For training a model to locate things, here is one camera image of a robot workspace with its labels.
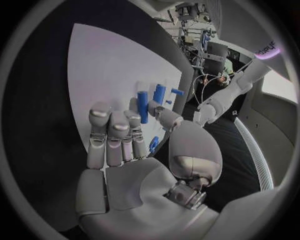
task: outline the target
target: purple light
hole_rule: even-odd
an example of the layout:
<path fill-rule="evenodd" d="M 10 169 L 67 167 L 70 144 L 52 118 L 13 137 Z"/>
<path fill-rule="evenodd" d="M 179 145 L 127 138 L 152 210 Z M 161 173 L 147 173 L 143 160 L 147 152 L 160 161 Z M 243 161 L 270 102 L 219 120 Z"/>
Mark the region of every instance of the purple light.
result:
<path fill-rule="evenodd" d="M 266 59 L 270 59 L 270 58 L 275 57 L 279 53 L 280 53 L 280 49 L 277 48 L 275 51 L 268 52 L 264 55 L 260 55 L 260 54 L 254 54 L 254 55 L 255 55 L 255 57 L 257 57 L 260 60 L 266 60 Z"/>

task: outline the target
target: gray wall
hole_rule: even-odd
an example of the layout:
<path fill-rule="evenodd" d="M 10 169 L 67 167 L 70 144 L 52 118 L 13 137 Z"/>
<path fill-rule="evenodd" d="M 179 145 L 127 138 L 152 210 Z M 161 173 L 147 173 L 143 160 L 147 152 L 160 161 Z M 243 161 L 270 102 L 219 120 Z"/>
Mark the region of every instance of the gray wall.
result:
<path fill-rule="evenodd" d="M 262 93 L 262 84 L 257 82 L 247 94 L 238 117 L 255 138 L 278 186 L 294 151 L 297 109 L 293 103 Z"/>

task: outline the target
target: white board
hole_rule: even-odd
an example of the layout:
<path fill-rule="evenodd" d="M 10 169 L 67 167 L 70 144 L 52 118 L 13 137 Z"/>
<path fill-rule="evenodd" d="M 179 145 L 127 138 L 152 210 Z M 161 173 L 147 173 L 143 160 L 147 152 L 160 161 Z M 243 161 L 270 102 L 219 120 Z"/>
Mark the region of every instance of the white board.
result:
<path fill-rule="evenodd" d="M 67 78 L 73 116 L 85 149 L 88 149 L 91 125 L 89 110 L 98 101 L 114 110 L 127 110 L 138 91 L 148 91 L 152 99 L 156 84 L 167 87 L 164 104 L 173 109 L 181 71 L 146 47 L 114 32 L 83 24 L 74 24 L 70 37 Z M 149 115 L 142 124 L 149 153 L 151 140 L 164 138 L 165 131 Z"/>

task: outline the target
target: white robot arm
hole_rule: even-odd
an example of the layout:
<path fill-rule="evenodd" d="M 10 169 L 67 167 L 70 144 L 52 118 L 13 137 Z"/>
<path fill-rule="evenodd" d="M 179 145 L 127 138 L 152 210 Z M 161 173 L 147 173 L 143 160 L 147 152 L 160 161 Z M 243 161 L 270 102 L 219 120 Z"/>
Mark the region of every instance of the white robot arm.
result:
<path fill-rule="evenodd" d="M 240 71 L 235 74 L 228 87 L 217 91 L 198 106 L 199 111 L 194 112 L 193 121 L 201 127 L 205 123 L 213 123 L 231 107 L 239 95 L 248 92 L 253 83 L 269 71 L 270 68 L 267 65 L 255 58 L 244 72 Z"/>

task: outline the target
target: blue cylinder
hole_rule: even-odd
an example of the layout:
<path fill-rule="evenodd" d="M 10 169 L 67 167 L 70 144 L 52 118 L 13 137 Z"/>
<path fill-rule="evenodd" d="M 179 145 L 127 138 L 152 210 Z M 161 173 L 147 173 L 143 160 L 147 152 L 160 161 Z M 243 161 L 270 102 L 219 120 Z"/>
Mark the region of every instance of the blue cylinder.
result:
<path fill-rule="evenodd" d="M 149 145 L 149 150 L 150 150 L 150 153 L 154 153 L 155 151 L 155 148 L 159 145 L 159 137 L 158 136 L 155 136 L 150 145 Z"/>
<path fill-rule="evenodd" d="M 183 96 L 185 94 L 184 91 L 178 90 L 176 88 L 172 88 L 171 93 L 174 93 L 174 94 L 177 94 L 177 95 L 180 95 L 180 96 Z"/>
<path fill-rule="evenodd" d="M 160 84 L 156 85 L 156 90 L 153 94 L 153 100 L 158 104 L 162 105 L 165 97 L 166 87 Z"/>
<path fill-rule="evenodd" d="M 148 123 L 148 92 L 139 91 L 137 93 L 137 109 L 140 115 L 140 123 Z"/>

